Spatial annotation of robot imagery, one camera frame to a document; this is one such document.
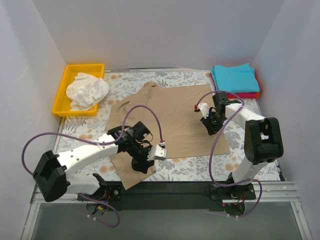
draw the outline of white towel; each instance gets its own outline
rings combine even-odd
[[[79,72],[66,88],[66,95],[72,100],[71,111],[87,111],[108,94],[109,85],[102,79]]]

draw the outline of tan towel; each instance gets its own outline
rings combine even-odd
[[[167,158],[187,158],[208,156],[211,152],[216,135],[208,135],[207,129],[200,122],[200,112],[194,112],[199,98],[211,91],[209,84],[179,87],[159,87],[149,81],[136,93],[114,104],[111,109],[106,131],[122,125],[126,113],[135,105],[144,104],[158,116],[162,136],[167,149]],[[212,95],[206,96],[201,102],[212,106]],[[154,116],[145,108],[136,108],[129,115],[126,125],[133,126],[141,121],[153,134],[151,144],[159,144],[159,129]],[[214,154],[229,154],[229,146],[224,134],[217,142]],[[116,168],[122,184],[128,189],[156,172],[150,167],[147,174],[131,168],[132,157],[126,152],[113,155],[111,161]]]

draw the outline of yellow plastic tray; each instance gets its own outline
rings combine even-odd
[[[93,75],[97,78],[105,77],[105,65],[99,64],[70,64],[65,67],[60,87],[56,94],[52,113],[60,117],[75,116],[96,116],[98,113],[98,104],[94,105],[87,111],[70,111],[71,100],[67,97],[66,89],[75,80],[78,73]]]

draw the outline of blue towel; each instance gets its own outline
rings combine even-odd
[[[217,90],[232,93],[260,92],[255,70],[249,63],[234,67],[215,65],[211,68],[211,73]]]

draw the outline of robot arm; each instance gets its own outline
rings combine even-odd
[[[206,103],[195,106],[195,112],[202,113],[201,122],[209,135],[216,134],[224,121],[241,107],[237,100],[228,100],[224,92],[219,92],[212,98],[215,111]],[[264,166],[284,153],[279,122],[276,118],[265,118],[242,108],[232,120],[245,130],[245,157],[239,167],[230,174],[227,183],[253,179]]]
[[[164,142],[152,146],[148,141],[144,141],[150,131],[142,122],[127,128],[116,143],[98,144],[114,141],[120,136],[120,132],[121,126],[109,130],[96,140],[97,145],[85,144],[58,154],[45,152],[33,172],[33,178],[45,201],[52,202],[65,193],[84,193],[100,199],[100,194],[110,192],[111,186],[108,186],[99,174],[75,174],[101,158],[127,152],[132,157],[132,169],[144,174],[155,164],[155,160],[166,158]]]

